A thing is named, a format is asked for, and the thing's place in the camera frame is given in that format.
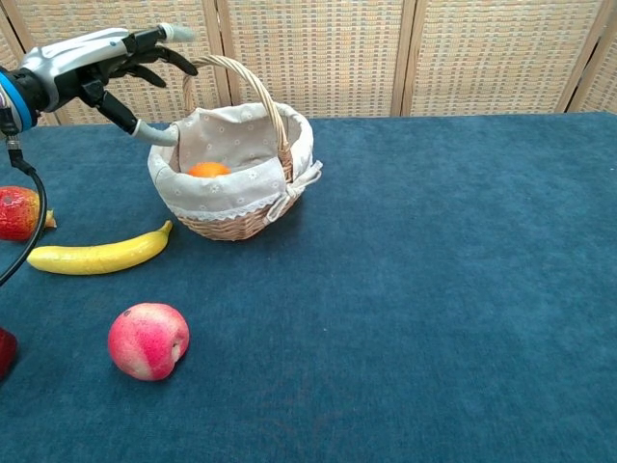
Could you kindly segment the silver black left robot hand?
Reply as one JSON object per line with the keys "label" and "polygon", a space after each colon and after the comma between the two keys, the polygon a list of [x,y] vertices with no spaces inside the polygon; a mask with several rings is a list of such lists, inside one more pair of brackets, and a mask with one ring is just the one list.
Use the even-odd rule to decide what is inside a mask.
{"label": "silver black left robot hand", "polygon": [[152,145],[172,147],[177,144],[175,132],[156,129],[137,118],[105,86],[112,78],[131,75],[164,88],[165,81],[145,67],[157,60],[189,76],[197,75],[192,63],[165,46],[167,42],[194,38],[191,29],[170,23],[138,32],[107,28],[33,48],[22,59],[15,82],[26,107],[35,114],[55,112],[79,98],[132,137]]}

